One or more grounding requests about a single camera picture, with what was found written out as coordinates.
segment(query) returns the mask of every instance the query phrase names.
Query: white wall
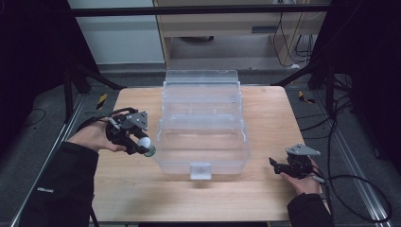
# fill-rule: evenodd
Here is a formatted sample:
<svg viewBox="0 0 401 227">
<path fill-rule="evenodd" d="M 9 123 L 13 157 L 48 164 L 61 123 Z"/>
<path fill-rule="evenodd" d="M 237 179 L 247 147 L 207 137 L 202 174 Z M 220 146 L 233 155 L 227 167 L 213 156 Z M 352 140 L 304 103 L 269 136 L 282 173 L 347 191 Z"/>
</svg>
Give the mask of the white wall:
<svg viewBox="0 0 401 227">
<path fill-rule="evenodd" d="M 68 0 L 72 9 L 153 7 L 151 0 Z M 165 62 L 155 16 L 81 17 L 97 64 Z"/>
</svg>

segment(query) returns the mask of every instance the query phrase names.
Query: gray floor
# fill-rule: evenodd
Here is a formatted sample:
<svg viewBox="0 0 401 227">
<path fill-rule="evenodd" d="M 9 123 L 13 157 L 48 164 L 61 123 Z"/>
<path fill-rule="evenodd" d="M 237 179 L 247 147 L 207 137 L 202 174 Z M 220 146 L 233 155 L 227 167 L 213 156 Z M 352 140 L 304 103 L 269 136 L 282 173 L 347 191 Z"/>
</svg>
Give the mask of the gray floor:
<svg viewBox="0 0 401 227">
<path fill-rule="evenodd" d="M 190 38 L 176 39 L 171 57 L 170 69 L 236 69 L 242 84 L 270 84 L 287 77 L 296 70 L 283 67 L 278 63 L 269 39 L 264 36 L 215 37 L 212 42 Z M 141 72 L 108 73 L 104 76 L 119 84 L 133 87 L 160 86 L 163 83 L 164 74 L 164 70 L 156 72 L 141 70 Z M 298 118 L 300 129 L 319 123 L 325 118 L 319 102 L 311 104 L 299 99 L 300 90 L 303 90 L 307 97 L 315 100 L 320 100 L 324 94 L 323 91 L 307 91 L 306 81 L 307 77 L 297 79 L 286 89 L 296 117 L 314 115 Z M 84 101 L 77 123 L 99 114 L 96 104 L 102 94 L 108 94 L 103 112 L 113 109 L 118 96 L 118 91 L 111 90 L 96 81 L 91 80 L 91 84 L 93 89 L 89 95 L 78 95 L 75 92 L 75 101 Z M 343 96 L 343 93 L 336 92 L 336 97 L 340 96 Z M 60 131 L 65 130 L 62 87 L 37 96 L 34 108 L 40 110 L 32 111 L 26 123 L 37 123 L 22 128 L 21 133 L 12 143 L 10 155 L 0 161 L 0 226 L 8 226 L 18 212 L 49 151 L 57 142 Z M 339 114 L 338 121 L 339 126 L 331 143 L 332 175 L 353 173 L 357 170 L 358 173 L 379 185 L 392 203 L 393 217 L 389 223 L 372 224 L 352 215 L 340 205 L 338 200 L 333 199 L 336 226 L 401 226 L 399 174 L 390 162 L 375 158 L 374 147 L 361 127 L 357 115 L 352 113 L 350 108 Z M 330 125 L 325 123 L 316 129 L 303 131 L 305 143 L 322 152 L 322 155 L 315 157 L 314 160 L 324 173 L 327 172 L 327 138 L 313 138 L 327 135 L 329 127 Z M 349 154 L 352 157 L 350 162 L 348 162 Z M 363 187 L 359 189 L 352 180 L 341 180 L 336 182 L 336 188 L 341 197 L 354 209 L 365 216 L 370 216 L 369 209 L 366 208 L 368 202 L 360 196 L 364 195 Z M 289 224 L 277 222 L 272 226 L 287 227 Z"/>
</svg>

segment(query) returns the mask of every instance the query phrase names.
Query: tripod leg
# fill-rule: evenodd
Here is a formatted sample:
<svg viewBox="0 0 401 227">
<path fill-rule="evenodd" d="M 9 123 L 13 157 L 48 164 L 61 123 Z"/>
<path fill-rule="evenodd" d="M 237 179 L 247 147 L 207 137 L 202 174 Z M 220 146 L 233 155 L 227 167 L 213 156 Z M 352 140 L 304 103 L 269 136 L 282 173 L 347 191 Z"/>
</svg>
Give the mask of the tripod leg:
<svg viewBox="0 0 401 227">
<path fill-rule="evenodd" d="M 92 218 L 92 223 L 95 225 L 95 227 L 99 227 L 99 223 L 97 222 L 94 207 L 92 207 L 92 210 L 91 210 L 91 218 Z"/>
<path fill-rule="evenodd" d="M 287 77 L 286 79 L 283 79 L 281 81 L 278 81 L 276 83 L 272 83 L 271 86 L 281 86 L 284 87 L 287 84 L 291 83 L 292 81 L 294 81 L 295 79 L 300 78 L 301 76 L 308 74 L 308 73 L 312 73 L 313 71 L 315 71 L 315 69 L 321 64 L 321 61 L 316 60 L 316 61 L 312 61 L 309 63 L 309 65 L 307 65 L 306 67 L 300 69 L 299 71 L 293 73 L 291 76 Z"/>
<path fill-rule="evenodd" d="M 108 87 L 110 87 L 112 89 L 121 90 L 121 89 L 126 88 L 125 86 L 121 86 L 121 85 L 115 84 L 115 83 L 109 81 L 108 79 L 103 78 L 101 75 L 98 75 L 98 74 L 88 70 L 87 68 L 81 66 L 81 65 L 75 65 L 75 66 L 80 72 L 88 75 L 89 77 L 91 77 L 93 79 L 96 79 L 97 81 L 107 85 Z"/>
<path fill-rule="evenodd" d="M 89 94 L 89 92 L 91 91 L 91 85 L 89 85 L 89 82 L 86 80 L 85 77 L 78 74 L 74 65 L 70 66 L 70 75 L 71 80 L 73 81 L 78 91 L 81 94 Z"/>
</svg>

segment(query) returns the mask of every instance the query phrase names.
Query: metal bracket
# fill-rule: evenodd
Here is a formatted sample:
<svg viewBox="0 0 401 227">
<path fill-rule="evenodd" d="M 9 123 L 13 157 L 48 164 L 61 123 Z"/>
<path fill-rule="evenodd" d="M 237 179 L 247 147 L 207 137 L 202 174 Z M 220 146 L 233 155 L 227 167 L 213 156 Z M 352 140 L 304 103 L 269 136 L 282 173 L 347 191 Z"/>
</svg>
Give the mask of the metal bracket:
<svg viewBox="0 0 401 227">
<path fill-rule="evenodd" d="M 321 153 L 313 148 L 309 148 L 303 144 L 297 144 L 294 147 L 287 148 L 287 153 L 293 155 L 321 155 Z"/>
<path fill-rule="evenodd" d="M 121 122 L 121 128 L 130 129 L 132 125 L 143 131 L 148 130 L 148 112 L 131 113 Z"/>
</svg>

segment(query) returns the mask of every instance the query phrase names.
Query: cabinet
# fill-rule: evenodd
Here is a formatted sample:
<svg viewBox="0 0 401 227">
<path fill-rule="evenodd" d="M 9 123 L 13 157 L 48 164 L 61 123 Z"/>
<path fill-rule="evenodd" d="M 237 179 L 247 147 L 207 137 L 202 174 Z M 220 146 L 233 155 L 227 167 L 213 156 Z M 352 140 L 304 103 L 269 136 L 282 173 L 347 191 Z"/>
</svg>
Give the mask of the cabinet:
<svg viewBox="0 0 401 227">
<path fill-rule="evenodd" d="M 302 0 L 297 4 L 327 3 Z M 155 7 L 269 5 L 273 0 L 153 0 Z M 288 52 L 303 34 L 318 34 L 325 12 L 221 13 L 159 15 L 157 17 L 167 67 L 174 37 L 266 35 L 273 37 L 282 64 L 289 64 Z"/>
</svg>

